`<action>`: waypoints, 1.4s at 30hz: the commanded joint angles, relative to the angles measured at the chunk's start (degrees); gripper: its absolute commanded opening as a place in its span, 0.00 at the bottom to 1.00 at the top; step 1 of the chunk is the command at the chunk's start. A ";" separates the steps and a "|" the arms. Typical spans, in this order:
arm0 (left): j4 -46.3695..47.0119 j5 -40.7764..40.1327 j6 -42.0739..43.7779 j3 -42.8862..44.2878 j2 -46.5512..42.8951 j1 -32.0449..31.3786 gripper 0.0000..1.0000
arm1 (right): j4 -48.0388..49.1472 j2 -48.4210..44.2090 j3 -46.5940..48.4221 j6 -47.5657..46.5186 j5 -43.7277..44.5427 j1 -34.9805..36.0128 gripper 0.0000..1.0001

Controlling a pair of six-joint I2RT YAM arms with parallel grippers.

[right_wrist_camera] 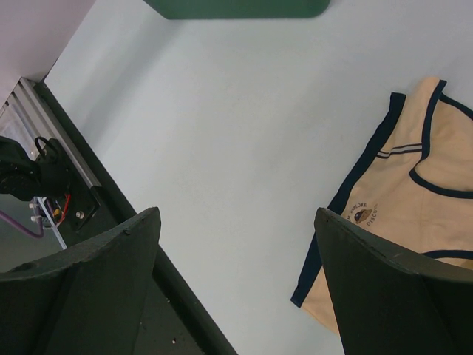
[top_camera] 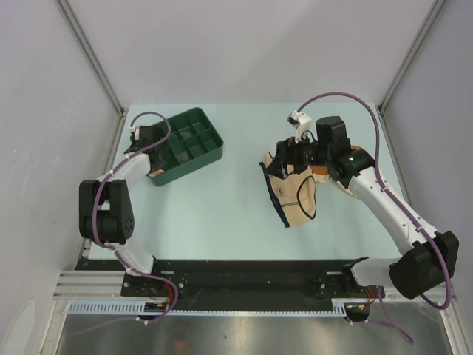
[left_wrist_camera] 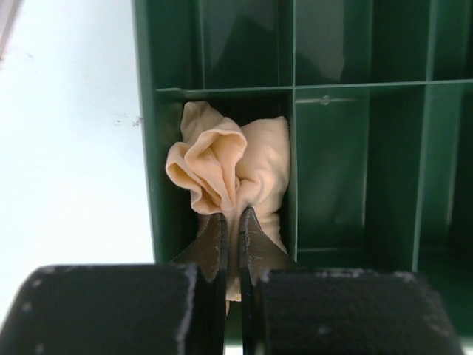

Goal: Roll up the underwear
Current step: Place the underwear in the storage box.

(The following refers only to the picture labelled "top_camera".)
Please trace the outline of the peach boxer underwear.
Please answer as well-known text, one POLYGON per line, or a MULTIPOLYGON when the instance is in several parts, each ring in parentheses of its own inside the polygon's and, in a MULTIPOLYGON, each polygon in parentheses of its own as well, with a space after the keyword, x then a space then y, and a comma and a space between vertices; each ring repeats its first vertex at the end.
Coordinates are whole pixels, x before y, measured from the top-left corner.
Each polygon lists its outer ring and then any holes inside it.
POLYGON ((158 170, 154 170, 154 171, 150 171, 147 176, 149 178, 156 178, 160 175, 162 175, 164 173, 164 171, 162 169, 158 169, 158 170))

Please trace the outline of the beige navy-trimmed underwear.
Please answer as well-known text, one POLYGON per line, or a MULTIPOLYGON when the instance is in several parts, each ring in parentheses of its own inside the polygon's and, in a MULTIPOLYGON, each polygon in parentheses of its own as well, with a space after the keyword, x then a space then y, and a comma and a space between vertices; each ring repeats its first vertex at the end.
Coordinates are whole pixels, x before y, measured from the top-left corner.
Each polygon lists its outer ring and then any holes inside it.
POLYGON ((311 168, 300 174, 293 174, 293 166, 289 165, 290 175, 280 179, 269 175, 265 170, 273 162, 273 156, 266 152, 262 167, 270 201, 285 228, 301 226, 315 219, 316 216, 316 182, 311 168))

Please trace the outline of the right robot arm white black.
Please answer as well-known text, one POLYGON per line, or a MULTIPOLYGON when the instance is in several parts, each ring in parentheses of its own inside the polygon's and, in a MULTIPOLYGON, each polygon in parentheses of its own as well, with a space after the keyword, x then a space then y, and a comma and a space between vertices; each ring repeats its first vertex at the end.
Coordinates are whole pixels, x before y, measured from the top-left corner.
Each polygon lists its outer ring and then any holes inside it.
POLYGON ((280 180, 324 167, 330 178, 352 192, 377 217, 400 253, 397 260, 361 258, 352 262, 341 278, 342 291, 357 297, 367 286, 394 287, 407 299, 425 297, 444 283, 451 285, 459 240, 451 231, 439 232, 427 223, 377 171, 375 159, 353 146, 339 116, 313 122, 293 112, 288 122, 296 134, 276 145, 266 174, 280 180), (310 131, 315 124, 316 136, 310 131))

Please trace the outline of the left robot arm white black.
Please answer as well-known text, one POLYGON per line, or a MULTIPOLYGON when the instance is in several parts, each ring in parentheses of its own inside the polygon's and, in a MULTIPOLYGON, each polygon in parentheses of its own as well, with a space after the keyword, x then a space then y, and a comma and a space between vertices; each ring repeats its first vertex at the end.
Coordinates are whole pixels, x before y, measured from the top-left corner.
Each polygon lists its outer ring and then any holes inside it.
POLYGON ((85 239, 115 255, 128 274, 139 276, 138 288, 149 296, 158 294, 163 277, 152 271, 154 257, 130 238, 135 217, 130 191, 151 171, 150 151, 171 134, 165 122, 163 137, 145 138, 147 126, 132 127, 130 132, 142 146, 127 152, 117 166, 94 180, 79 185, 79 232, 85 239))

